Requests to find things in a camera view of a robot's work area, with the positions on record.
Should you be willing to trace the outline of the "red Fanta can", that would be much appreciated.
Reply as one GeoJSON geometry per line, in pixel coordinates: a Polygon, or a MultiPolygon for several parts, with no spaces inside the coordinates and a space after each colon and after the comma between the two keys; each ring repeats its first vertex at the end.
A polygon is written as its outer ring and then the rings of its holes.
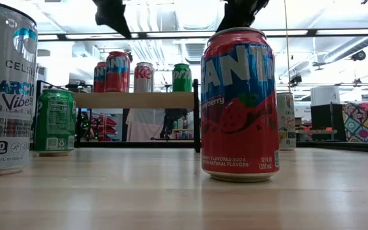
{"type": "Polygon", "coordinates": [[[201,60],[201,167],[222,181],[259,182],[280,170],[275,57],[250,27],[215,33],[201,60]]]}
{"type": "Polygon", "coordinates": [[[105,92],[129,92],[130,58],[119,51],[110,52],[106,59],[105,92]]]}
{"type": "Polygon", "coordinates": [[[105,92],[106,62],[99,62],[94,68],[93,92],[105,92]]]}

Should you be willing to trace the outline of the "black aluminium table frame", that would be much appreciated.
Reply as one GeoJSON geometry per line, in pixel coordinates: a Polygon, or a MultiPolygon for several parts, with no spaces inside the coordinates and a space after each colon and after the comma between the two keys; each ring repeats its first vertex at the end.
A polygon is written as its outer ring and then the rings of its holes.
{"type": "Polygon", "coordinates": [[[368,142],[308,141],[297,142],[296,147],[368,152],[368,142]]]}

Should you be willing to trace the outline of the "wooden shelf with black frame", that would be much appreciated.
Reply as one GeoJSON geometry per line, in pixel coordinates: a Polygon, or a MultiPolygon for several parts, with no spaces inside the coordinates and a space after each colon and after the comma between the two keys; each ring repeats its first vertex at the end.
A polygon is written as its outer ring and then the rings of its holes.
{"type": "Polygon", "coordinates": [[[150,142],[97,142],[97,141],[82,141],[80,126],[82,122],[82,109],[76,106],[76,148],[193,148],[195,152],[201,150],[201,137],[200,137],[200,124],[201,119],[199,117],[199,96],[198,96],[198,80],[193,81],[193,93],[197,95],[196,103],[192,110],[194,117],[194,138],[191,141],[150,141],[150,142]]]}

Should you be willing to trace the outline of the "red storage bin rack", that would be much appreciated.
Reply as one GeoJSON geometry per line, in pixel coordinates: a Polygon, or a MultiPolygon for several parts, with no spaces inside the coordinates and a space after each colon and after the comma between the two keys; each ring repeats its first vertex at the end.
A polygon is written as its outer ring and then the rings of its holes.
{"type": "Polygon", "coordinates": [[[119,141],[118,117],[115,114],[102,114],[95,112],[82,112],[80,130],[82,140],[98,142],[119,141]]]}

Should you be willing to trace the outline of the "white Celsius Arctic Vibe can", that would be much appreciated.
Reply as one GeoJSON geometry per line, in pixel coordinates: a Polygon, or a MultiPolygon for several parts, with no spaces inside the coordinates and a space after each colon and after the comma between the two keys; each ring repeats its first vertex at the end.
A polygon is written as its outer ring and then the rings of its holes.
{"type": "Polygon", "coordinates": [[[36,22],[0,3],[0,175],[20,172],[29,159],[37,45],[36,22]]]}

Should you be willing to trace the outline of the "white Celsius can black lid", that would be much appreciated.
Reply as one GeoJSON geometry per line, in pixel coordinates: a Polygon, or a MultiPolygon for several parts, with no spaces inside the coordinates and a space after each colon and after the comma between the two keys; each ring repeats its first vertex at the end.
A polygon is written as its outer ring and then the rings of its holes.
{"type": "Polygon", "coordinates": [[[292,93],[277,93],[277,117],[279,149],[281,151],[295,150],[295,108],[292,93]]]}

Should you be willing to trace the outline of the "black equipment stand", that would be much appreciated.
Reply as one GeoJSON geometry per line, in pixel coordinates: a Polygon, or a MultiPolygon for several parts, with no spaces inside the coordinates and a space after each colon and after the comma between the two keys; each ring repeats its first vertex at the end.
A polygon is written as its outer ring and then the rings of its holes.
{"type": "Polygon", "coordinates": [[[186,109],[165,109],[164,124],[160,133],[161,139],[169,139],[173,131],[173,123],[188,114],[186,109]]]}

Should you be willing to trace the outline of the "silver Diet Coke can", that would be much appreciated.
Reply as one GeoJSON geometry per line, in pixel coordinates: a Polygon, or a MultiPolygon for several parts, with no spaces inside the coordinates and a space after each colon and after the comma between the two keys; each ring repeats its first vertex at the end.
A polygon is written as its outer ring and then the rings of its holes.
{"type": "Polygon", "coordinates": [[[151,63],[140,62],[134,70],[134,93],[150,93],[154,89],[154,67],[151,63]]]}

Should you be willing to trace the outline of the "black cabinet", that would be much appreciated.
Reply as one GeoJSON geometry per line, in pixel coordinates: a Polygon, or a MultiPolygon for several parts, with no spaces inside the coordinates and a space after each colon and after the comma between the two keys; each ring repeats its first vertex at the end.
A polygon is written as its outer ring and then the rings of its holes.
{"type": "Polygon", "coordinates": [[[315,141],[340,141],[346,142],[343,112],[341,104],[317,105],[311,107],[311,121],[313,130],[325,130],[332,127],[337,133],[314,134],[315,141]]]}

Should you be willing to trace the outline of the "colourful patchwork quilt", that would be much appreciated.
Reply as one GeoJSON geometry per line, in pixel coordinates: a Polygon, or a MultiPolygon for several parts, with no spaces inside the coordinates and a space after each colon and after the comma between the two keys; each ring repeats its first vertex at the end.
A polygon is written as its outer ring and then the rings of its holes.
{"type": "Polygon", "coordinates": [[[346,140],[368,143],[368,102],[346,103],[342,113],[346,140]]]}

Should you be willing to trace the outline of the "black ceiling fixture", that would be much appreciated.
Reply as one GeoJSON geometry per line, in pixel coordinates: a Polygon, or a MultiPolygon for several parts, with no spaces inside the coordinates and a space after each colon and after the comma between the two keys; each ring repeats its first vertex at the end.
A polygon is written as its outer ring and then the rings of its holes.
{"type": "Polygon", "coordinates": [[[362,61],[362,60],[364,60],[365,58],[366,58],[366,53],[365,53],[363,50],[361,50],[361,51],[359,51],[359,52],[357,52],[357,53],[353,54],[353,55],[350,57],[350,59],[351,59],[352,61],[362,61]]]}

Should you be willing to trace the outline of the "wooden shelf board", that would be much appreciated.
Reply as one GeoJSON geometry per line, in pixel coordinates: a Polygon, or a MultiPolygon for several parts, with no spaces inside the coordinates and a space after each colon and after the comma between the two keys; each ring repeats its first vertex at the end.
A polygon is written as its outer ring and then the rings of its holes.
{"type": "Polygon", "coordinates": [[[88,109],[193,109],[197,95],[172,93],[74,93],[76,106],[88,109]]]}

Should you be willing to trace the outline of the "white box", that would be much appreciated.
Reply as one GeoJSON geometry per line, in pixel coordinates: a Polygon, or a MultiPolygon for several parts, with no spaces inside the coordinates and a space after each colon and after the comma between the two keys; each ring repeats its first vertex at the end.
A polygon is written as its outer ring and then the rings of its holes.
{"type": "Polygon", "coordinates": [[[310,90],[312,106],[340,104],[340,93],[338,86],[319,86],[310,90]]]}

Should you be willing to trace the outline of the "green Sprite can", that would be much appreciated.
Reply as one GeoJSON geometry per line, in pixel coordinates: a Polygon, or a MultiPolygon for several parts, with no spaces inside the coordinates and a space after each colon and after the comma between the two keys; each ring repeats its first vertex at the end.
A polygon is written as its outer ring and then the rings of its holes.
{"type": "Polygon", "coordinates": [[[172,71],[172,91],[192,91],[192,73],[188,64],[178,63],[174,65],[174,70],[172,71]]]}
{"type": "Polygon", "coordinates": [[[69,155],[74,150],[76,116],[72,92],[44,90],[36,111],[34,151],[41,157],[69,155]]]}

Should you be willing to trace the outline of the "small bottle shelf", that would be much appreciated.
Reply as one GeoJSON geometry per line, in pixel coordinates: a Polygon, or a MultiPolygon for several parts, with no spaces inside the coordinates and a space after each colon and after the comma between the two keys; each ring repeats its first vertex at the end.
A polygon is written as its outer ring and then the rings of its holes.
{"type": "Polygon", "coordinates": [[[187,120],[178,119],[173,122],[172,138],[177,140],[192,140],[194,129],[188,127],[187,120]]]}

